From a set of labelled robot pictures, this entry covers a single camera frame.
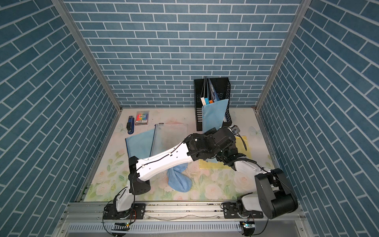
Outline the yellow mesh document bag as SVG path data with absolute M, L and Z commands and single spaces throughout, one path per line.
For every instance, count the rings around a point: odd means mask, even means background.
M 248 139 L 246 136 L 241 138 L 236 138 L 236 147 L 239 153 L 243 153 L 247 158 L 252 159 L 251 150 L 248 144 Z M 202 170 L 211 170 L 211 169 L 230 169 L 229 166 L 224 165 L 223 162 L 217 161 L 216 158 L 200 160 L 199 161 L 199 169 Z

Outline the blue microfiber cloth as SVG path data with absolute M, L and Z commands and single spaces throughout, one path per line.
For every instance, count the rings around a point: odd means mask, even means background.
M 187 167 L 188 163 L 185 163 L 172 167 L 167 171 L 169 186 L 182 193 L 188 192 L 192 187 L 191 179 L 183 174 Z

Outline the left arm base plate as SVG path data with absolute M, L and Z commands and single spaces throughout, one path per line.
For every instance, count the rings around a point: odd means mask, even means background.
M 104 207 L 103 219 L 104 220 L 125 220 L 131 221 L 143 219 L 145 214 L 146 204 L 135 203 L 132 209 L 127 211 L 117 211 L 115 204 L 109 203 Z

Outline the light blue mesh document bag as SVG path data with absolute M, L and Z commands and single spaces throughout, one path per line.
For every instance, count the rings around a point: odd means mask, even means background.
M 223 121 L 229 100 L 224 99 L 202 107 L 202 131 L 207 132 L 215 128 L 218 130 L 223 126 Z

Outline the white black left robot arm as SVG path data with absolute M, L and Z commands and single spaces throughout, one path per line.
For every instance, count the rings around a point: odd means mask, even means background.
M 158 173 L 181 164 L 197 160 L 216 159 L 224 165 L 234 167 L 237 155 L 236 138 L 240 129 L 212 128 L 204 134 L 193 133 L 173 148 L 146 159 L 129 158 L 129 184 L 114 198 L 116 212 L 129 211 L 135 196 L 150 191 L 150 179 Z

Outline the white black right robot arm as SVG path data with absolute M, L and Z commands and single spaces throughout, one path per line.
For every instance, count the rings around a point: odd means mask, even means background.
M 223 151 L 216 159 L 255 180 L 257 195 L 245 194 L 236 201 L 235 210 L 242 217 L 266 216 L 268 219 L 274 219 L 298 209 L 296 194 L 281 169 L 267 171 L 241 153 Z

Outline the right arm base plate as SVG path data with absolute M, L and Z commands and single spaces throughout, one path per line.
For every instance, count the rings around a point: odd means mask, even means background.
M 225 219 L 263 219 L 264 215 L 262 211 L 246 210 L 242 206 L 242 202 L 222 202 L 220 208 L 223 211 Z

